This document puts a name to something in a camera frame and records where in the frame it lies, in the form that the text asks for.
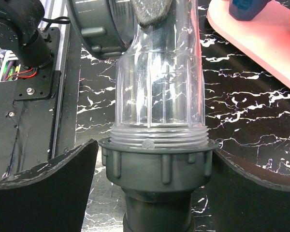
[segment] screw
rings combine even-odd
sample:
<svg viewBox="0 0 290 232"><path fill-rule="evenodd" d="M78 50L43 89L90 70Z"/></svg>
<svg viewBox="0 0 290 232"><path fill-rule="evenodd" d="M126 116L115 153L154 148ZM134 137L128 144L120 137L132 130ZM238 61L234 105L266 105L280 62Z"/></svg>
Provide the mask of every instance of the screw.
<svg viewBox="0 0 290 232"><path fill-rule="evenodd" d="M27 93L28 93L28 95L33 95L34 94L34 89L33 88L27 88Z"/></svg>

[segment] metal bracket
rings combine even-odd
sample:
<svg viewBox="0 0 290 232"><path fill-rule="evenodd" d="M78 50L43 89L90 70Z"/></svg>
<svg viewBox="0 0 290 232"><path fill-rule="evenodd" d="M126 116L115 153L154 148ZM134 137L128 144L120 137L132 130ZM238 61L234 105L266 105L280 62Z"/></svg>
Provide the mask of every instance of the metal bracket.
<svg viewBox="0 0 290 232"><path fill-rule="evenodd" d="M52 95L54 70L56 68L60 41L60 30L59 28L49 28L47 32L41 32L41 35L51 50L53 63L45 69L39 70L37 75L33 78L18 78L14 90L15 101L45 100L49 99Z"/></svg>

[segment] black countertop with white veins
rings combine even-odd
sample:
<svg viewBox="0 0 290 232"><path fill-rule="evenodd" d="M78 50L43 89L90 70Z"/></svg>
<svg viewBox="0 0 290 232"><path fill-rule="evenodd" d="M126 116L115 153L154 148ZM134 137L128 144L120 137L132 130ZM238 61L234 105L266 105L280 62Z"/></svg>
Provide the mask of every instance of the black countertop with white veins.
<svg viewBox="0 0 290 232"><path fill-rule="evenodd" d="M280 1L290 8L290 0ZM222 149L275 173L290 175L290 90L218 35L199 0L206 124ZM115 120L116 60L81 51L76 143L110 135ZM196 231L214 232L204 187L193 194ZM84 232L122 232L124 194L110 183L98 154Z"/></svg>

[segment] transparent filter housing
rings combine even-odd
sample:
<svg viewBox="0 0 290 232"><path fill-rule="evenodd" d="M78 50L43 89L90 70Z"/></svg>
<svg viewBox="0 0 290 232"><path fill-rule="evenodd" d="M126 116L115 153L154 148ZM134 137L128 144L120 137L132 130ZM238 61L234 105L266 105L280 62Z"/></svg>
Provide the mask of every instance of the transparent filter housing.
<svg viewBox="0 0 290 232"><path fill-rule="evenodd" d="M133 1L146 22L145 7L168 0ZM159 23L135 23L117 62L116 121L99 144L107 178L125 193L124 232L194 232L191 195L209 181L218 147L205 126L197 9L197 0L172 0Z"/></svg>
<svg viewBox="0 0 290 232"><path fill-rule="evenodd" d="M111 142L142 148L208 143L196 0L173 0L167 17L134 40L117 62Z"/></svg>

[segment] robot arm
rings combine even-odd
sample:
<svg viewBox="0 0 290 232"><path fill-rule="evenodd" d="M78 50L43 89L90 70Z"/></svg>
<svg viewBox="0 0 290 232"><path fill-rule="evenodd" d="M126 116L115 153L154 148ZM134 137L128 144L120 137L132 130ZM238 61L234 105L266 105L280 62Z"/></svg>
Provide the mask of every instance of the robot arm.
<svg viewBox="0 0 290 232"><path fill-rule="evenodd" d="M43 69L52 63L38 31L43 16L39 0L0 0L0 48L13 51L26 67Z"/></svg>

